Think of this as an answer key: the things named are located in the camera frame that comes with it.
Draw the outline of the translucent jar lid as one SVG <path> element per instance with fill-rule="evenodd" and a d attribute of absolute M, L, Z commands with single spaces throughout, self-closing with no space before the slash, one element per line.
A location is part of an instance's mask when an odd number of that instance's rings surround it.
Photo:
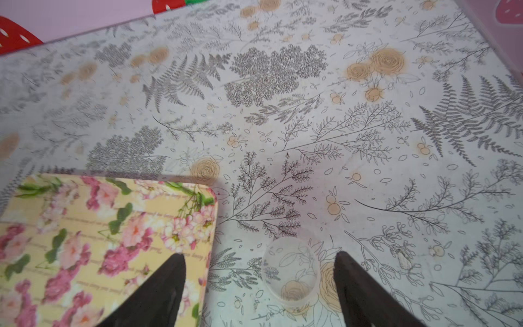
<path fill-rule="evenodd" d="M 306 241 L 278 238 L 265 250 L 261 279 L 269 294 L 284 307 L 309 303 L 320 286 L 320 262 Z"/>

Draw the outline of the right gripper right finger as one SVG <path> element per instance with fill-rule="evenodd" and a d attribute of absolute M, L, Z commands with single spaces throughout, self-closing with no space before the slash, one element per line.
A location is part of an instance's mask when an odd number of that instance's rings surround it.
<path fill-rule="evenodd" d="M 347 252 L 335 258 L 334 281 L 346 326 L 422 326 Z"/>

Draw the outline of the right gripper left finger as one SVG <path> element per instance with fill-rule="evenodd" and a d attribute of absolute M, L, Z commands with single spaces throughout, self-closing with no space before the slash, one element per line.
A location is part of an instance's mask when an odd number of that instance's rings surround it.
<path fill-rule="evenodd" d="M 98 325 L 174 326 L 183 298 L 186 274 L 184 255 L 171 255 L 122 305 Z"/>

